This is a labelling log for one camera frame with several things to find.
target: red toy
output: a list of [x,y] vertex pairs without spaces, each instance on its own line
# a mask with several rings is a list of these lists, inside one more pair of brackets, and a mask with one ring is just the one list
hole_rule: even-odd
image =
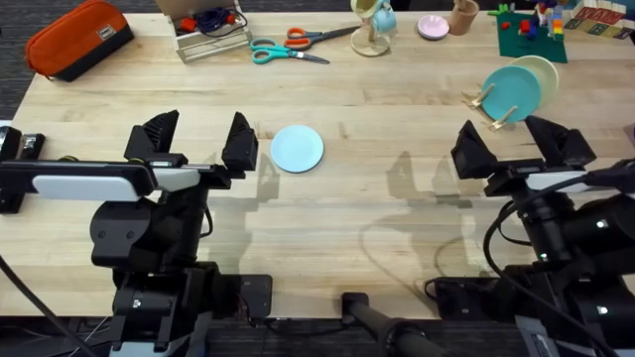
[[527,34],[529,33],[530,29],[531,29],[531,25],[529,23],[529,20],[522,20],[520,22],[520,32],[522,32],[523,34]]
[[193,18],[182,19],[180,29],[187,32],[194,32],[196,29],[196,20]]

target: plate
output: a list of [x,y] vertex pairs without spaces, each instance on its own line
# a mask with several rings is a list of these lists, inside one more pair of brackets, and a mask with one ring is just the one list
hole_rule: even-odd
[[276,134],[271,142],[271,159],[288,173],[304,173],[314,168],[324,155],[324,141],[305,125],[292,125]]
[[417,31],[419,35],[427,40],[440,40],[447,35],[449,25],[447,20],[437,15],[426,15],[419,19],[417,23]]
[[524,67],[538,78],[543,94],[539,106],[542,107],[554,99],[560,85],[560,77],[558,70],[548,59],[540,56],[523,56],[512,60],[509,64]]
[[502,118],[511,107],[518,106],[507,118],[506,123],[525,119],[534,112],[541,100],[538,78],[528,69],[518,65],[507,65],[491,73],[481,90],[489,84],[495,86],[483,99],[485,113],[494,120]]

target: yellow plate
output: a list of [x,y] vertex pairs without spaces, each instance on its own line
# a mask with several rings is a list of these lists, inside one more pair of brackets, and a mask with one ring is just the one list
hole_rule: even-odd
[[540,83],[542,97],[539,106],[549,103],[558,92],[560,77],[553,63],[540,56],[523,56],[509,62],[509,65],[519,65],[530,70]]

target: orange pouch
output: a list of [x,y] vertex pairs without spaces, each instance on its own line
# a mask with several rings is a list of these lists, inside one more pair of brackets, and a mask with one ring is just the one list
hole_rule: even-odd
[[39,74],[72,81],[132,38],[116,7],[88,0],[29,40],[27,63]]

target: teal plate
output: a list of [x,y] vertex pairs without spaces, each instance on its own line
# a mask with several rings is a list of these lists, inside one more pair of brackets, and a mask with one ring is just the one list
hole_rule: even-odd
[[271,158],[288,173],[303,173],[314,168],[324,155],[324,141],[318,132],[305,125],[284,128],[271,142]]
[[494,120],[502,118],[514,105],[516,110],[507,118],[513,123],[527,118],[534,112],[541,100],[538,78],[528,69],[518,65],[507,65],[491,73],[485,80],[485,90],[489,84],[494,87],[483,99],[483,110]]

